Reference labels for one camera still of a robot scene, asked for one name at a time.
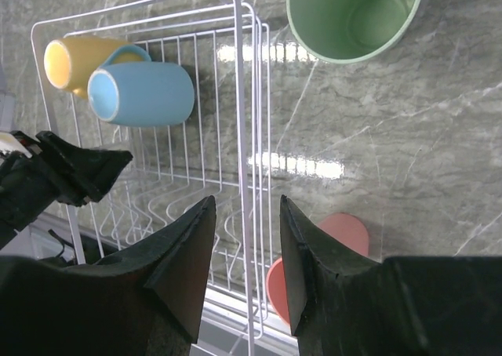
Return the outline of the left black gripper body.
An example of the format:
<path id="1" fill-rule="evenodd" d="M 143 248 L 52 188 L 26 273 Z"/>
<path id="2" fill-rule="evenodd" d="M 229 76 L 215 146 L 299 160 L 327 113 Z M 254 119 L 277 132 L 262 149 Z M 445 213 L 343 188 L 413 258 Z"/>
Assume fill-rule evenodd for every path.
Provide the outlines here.
<path id="1" fill-rule="evenodd" d="M 50 131 L 35 139 L 21 131 L 10 133 L 31 153 L 2 152 L 1 164 L 1 247 L 33 223 L 53 202 L 82 206 L 89 194 L 82 175 L 75 170 L 77 148 Z"/>

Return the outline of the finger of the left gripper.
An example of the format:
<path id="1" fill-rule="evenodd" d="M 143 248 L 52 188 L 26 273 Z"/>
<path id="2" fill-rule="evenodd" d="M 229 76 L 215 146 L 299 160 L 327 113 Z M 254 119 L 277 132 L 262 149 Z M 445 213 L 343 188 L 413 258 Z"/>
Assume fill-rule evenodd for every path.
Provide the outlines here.
<path id="1" fill-rule="evenodd" d="M 56 201 L 75 207 L 99 202 L 133 160 L 129 151 L 76 147 L 50 131 L 41 131 L 37 139 Z"/>

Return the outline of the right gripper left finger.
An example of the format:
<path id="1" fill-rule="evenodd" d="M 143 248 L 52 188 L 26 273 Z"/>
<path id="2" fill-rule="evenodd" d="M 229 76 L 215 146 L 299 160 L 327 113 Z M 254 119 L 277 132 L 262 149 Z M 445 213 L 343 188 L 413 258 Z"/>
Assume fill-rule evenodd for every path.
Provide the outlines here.
<path id="1" fill-rule="evenodd" d="M 187 355 L 197 342 L 216 227 L 203 198 L 94 264 L 1 258 L 4 355 Z"/>

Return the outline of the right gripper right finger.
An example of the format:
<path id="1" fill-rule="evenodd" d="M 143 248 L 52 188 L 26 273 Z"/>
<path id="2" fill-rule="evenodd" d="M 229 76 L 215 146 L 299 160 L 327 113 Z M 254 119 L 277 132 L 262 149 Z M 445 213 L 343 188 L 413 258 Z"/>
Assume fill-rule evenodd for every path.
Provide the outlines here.
<path id="1" fill-rule="evenodd" d="M 331 238 L 287 197 L 280 235 L 300 354 L 500 354 L 500 257 L 376 262 Z"/>

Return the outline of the light blue ceramic mug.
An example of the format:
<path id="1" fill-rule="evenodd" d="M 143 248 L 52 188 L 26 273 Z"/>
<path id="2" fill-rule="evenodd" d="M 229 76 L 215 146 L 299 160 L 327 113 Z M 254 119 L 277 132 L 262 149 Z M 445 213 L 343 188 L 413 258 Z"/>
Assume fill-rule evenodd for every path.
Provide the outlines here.
<path id="1" fill-rule="evenodd" d="M 195 87 L 179 64 L 153 61 L 136 45 L 117 48 L 89 77 L 87 94 L 103 122 L 157 127 L 185 122 L 195 105 Z"/>

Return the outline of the yellow ceramic mug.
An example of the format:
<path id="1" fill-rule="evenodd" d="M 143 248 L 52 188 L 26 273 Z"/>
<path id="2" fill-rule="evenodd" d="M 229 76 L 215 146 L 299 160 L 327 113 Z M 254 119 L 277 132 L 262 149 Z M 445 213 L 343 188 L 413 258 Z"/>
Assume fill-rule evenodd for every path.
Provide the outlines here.
<path id="1" fill-rule="evenodd" d="M 44 69 L 50 84 L 87 100 L 91 74 L 124 40 L 97 36 L 67 36 L 52 40 L 45 48 Z"/>

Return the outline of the salmon pink plastic tumbler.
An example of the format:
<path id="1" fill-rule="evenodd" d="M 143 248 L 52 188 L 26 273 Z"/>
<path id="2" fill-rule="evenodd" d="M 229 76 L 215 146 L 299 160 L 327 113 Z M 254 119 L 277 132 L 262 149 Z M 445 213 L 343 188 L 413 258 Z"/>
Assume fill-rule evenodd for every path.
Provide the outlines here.
<path id="1" fill-rule="evenodd" d="M 317 227 L 358 254 L 369 255 L 369 233 L 357 217 L 347 213 L 333 213 L 319 222 Z M 281 257 L 271 265 L 267 273 L 266 289 L 276 314 L 289 325 L 286 279 Z"/>

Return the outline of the green plastic tumbler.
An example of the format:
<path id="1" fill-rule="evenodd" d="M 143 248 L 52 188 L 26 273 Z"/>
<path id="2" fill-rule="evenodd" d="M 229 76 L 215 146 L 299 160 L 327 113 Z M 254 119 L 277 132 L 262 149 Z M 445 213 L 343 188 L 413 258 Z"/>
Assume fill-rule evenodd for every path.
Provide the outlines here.
<path id="1" fill-rule="evenodd" d="M 396 45 L 421 0 L 286 0 L 296 40 L 319 60 L 355 64 Z"/>

